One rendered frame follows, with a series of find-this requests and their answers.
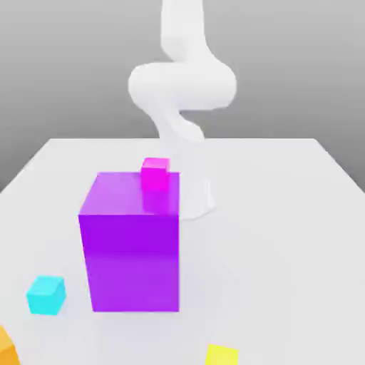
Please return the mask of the small magenta cube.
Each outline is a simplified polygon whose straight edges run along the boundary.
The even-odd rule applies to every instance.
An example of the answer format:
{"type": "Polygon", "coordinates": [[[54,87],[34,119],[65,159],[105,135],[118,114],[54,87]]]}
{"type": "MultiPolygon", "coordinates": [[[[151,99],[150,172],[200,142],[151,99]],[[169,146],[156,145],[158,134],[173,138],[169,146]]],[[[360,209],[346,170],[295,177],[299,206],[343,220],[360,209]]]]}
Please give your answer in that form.
{"type": "Polygon", "coordinates": [[[145,158],[140,169],[143,191],[167,190],[169,174],[169,158],[145,158]]]}

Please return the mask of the small yellow cube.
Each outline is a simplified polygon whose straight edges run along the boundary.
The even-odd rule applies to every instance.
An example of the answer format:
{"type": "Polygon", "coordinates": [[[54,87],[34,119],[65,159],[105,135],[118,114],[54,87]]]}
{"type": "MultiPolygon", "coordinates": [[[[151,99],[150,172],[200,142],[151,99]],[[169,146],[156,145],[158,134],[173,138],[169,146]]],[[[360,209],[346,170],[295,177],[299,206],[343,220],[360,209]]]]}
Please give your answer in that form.
{"type": "Polygon", "coordinates": [[[209,344],[205,365],[238,365],[238,353],[237,349],[209,344]]]}

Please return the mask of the small cyan cube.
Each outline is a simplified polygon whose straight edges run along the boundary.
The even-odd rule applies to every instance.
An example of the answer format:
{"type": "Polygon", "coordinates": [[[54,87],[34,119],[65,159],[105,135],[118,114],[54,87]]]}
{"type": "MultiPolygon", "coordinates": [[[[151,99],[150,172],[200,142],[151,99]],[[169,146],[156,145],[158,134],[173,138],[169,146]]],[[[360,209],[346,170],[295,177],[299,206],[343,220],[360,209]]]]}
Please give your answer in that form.
{"type": "Polygon", "coordinates": [[[32,314],[57,315],[66,299],[64,278],[37,276],[26,293],[32,314]]]}

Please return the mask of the large purple box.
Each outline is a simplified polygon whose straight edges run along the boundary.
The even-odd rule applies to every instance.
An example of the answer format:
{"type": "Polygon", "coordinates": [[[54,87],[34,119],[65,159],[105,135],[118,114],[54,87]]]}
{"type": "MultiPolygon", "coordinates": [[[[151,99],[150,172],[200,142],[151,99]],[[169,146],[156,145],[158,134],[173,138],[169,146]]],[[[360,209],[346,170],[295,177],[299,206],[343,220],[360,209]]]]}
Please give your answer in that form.
{"type": "Polygon", "coordinates": [[[144,192],[138,172],[99,173],[78,214],[95,312],[177,312],[180,176],[144,192]]]}

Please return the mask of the large orange box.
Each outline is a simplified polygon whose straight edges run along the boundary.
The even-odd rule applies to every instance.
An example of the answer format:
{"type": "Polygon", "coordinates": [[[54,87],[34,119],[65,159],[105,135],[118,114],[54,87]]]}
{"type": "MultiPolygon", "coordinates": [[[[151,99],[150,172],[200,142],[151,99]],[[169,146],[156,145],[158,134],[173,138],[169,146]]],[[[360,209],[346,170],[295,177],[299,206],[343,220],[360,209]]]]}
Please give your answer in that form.
{"type": "Polygon", "coordinates": [[[0,365],[21,365],[14,343],[0,326],[0,365]]]}

